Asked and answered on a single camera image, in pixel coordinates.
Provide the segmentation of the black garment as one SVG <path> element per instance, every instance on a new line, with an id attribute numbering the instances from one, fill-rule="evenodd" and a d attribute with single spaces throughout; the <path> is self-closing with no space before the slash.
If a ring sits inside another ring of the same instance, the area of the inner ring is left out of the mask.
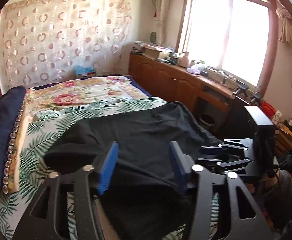
<path id="1" fill-rule="evenodd" d="M 191 200 L 178 193 L 169 143 L 200 157 L 202 146 L 219 139 L 202 128 L 179 102 L 160 107 L 79 120 L 49 148 L 47 167 L 62 174 L 90 164 L 118 144 L 118 160 L 102 207 L 120 239 L 161 239 L 185 224 Z"/>

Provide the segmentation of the trash bin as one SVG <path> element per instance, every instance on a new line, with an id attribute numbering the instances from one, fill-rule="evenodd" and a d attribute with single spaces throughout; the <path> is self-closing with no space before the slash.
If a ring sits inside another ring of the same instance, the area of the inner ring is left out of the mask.
<path id="1" fill-rule="evenodd" d="M 212 131 L 215 127 L 215 120 L 207 114 L 201 114 L 199 117 L 200 125 L 207 131 Z"/>

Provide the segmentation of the long wooden cabinet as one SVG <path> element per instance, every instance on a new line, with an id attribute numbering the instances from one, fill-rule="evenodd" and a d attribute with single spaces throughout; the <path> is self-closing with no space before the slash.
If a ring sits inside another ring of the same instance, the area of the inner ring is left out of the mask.
<path id="1" fill-rule="evenodd" d="M 197 119 L 201 114 L 210 115 L 217 123 L 216 129 L 225 123 L 235 99 L 230 89 L 208 77 L 143 55 L 130 54 L 129 74 L 152 96 L 183 103 Z"/>

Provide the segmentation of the palm leaf bed sheet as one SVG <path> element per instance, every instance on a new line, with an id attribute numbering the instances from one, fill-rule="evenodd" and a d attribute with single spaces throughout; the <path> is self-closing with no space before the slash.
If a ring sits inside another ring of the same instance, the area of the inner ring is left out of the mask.
<path id="1" fill-rule="evenodd" d="M 50 146 L 72 125 L 81 119 L 126 112 L 143 111 L 165 105 L 158 97 L 142 99 L 111 98 L 88 105 L 49 108 L 34 115 L 21 147 L 19 189 L 15 193 L 0 193 L 0 232 L 12 239 L 17 224 L 50 169 L 43 157 Z"/>

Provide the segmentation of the tissue pack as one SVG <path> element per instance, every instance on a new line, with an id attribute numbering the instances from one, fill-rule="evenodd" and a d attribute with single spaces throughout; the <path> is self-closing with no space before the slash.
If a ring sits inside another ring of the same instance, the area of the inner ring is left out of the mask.
<path id="1" fill-rule="evenodd" d="M 204 70 L 205 70 L 205 65 L 201 63 L 194 64 L 191 67 L 187 68 L 187 72 L 194 75 L 200 75 L 201 72 Z"/>

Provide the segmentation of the pink white bottle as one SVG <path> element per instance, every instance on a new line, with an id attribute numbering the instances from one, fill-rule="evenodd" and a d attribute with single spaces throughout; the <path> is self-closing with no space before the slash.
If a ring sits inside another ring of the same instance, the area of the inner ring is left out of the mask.
<path id="1" fill-rule="evenodd" d="M 183 68 L 188 68 L 190 65 L 190 60 L 189 60 L 189 52 L 185 51 L 183 56 L 181 55 L 178 59 L 178 65 L 183 67 Z"/>

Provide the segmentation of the window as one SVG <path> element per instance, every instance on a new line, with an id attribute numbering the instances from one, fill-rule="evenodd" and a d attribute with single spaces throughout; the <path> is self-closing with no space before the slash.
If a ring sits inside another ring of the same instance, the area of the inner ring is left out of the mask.
<path id="1" fill-rule="evenodd" d="M 277 52 L 275 0 L 183 0 L 176 49 L 265 95 Z"/>

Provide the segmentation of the cardboard box on cabinet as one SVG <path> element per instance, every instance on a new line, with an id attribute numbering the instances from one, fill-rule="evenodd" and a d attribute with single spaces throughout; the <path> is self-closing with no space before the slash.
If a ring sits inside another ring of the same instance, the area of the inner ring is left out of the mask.
<path id="1" fill-rule="evenodd" d="M 151 60 L 157 60 L 157 59 L 165 59 L 169 56 L 170 52 L 164 52 L 156 49 L 150 49 L 145 48 L 143 56 L 151 59 Z"/>

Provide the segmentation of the floral blanket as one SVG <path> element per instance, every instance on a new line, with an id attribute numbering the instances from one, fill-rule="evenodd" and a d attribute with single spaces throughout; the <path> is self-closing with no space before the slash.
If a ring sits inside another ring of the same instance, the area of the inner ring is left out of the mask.
<path id="1" fill-rule="evenodd" d="M 10 167 L 6 169 L 8 174 L 3 178 L 3 191 L 5 193 L 19 191 L 20 154 L 28 129 L 30 133 L 41 130 L 63 109 L 86 106 L 103 100 L 118 102 L 120 99 L 146 97 L 147 93 L 138 88 L 130 76 L 75 79 L 56 85 L 51 84 L 46 88 L 27 89 L 10 135 L 8 147 Z"/>

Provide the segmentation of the small fan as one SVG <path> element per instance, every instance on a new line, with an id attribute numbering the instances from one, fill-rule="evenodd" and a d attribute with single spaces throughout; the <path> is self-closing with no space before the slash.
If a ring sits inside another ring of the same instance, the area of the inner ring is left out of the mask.
<path id="1" fill-rule="evenodd" d="M 149 40 L 152 44 L 157 44 L 157 32 L 153 31 L 150 34 Z"/>

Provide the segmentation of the beige window curtain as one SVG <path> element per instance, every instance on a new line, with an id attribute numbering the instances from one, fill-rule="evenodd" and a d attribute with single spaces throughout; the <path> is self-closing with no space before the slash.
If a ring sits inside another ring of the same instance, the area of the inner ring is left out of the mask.
<path id="1" fill-rule="evenodd" d="M 155 5 L 155 27 L 156 27 L 156 42 L 158 45 L 164 44 L 164 24 L 167 18 L 169 8 L 169 0 L 156 0 Z"/>

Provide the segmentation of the circle pattern sheer curtain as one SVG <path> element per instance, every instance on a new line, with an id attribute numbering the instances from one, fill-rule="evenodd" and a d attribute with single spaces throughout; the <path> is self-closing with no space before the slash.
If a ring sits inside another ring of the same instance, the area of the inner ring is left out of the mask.
<path id="1" fill-rule="evenodd" d="M 129 0 L 23 0 L 0 12 L 0 89 L 122 74 L 132 22 Z"/>

